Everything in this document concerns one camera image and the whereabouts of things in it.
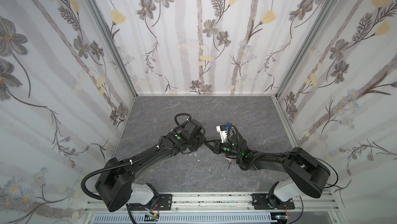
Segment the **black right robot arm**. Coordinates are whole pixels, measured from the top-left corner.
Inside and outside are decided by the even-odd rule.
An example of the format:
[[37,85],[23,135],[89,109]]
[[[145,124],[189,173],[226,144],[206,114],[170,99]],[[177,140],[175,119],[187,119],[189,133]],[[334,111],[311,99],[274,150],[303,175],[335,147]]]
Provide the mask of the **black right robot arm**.
[[330,178],[330,170],[305,150],[295,147],[283,153],[265,153],[249,149],[241,135],[232,135],[227,142],[209,140],[205,145],[215,154],[223,153],[243,171],[274,170],[285,172],[289,179],[276,182],[265,196],[270,209],[284,207],[292,198],[320,198]]

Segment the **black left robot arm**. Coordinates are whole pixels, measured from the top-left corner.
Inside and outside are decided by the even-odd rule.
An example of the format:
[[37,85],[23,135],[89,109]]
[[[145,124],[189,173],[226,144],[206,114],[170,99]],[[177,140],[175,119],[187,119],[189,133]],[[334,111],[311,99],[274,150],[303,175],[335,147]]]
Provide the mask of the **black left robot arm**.
[[159,201],[159,194],[150,183],[137,184],[134,181],[151,166],[189,149],[199,148],[205,141],[205,129],[195,119],[177,126],[170,133],[160,137],[158,143],[138,155],[127,159],[110,159],[98,173],[95,183],[101,200],[110,212],[124,205],[153,208]]

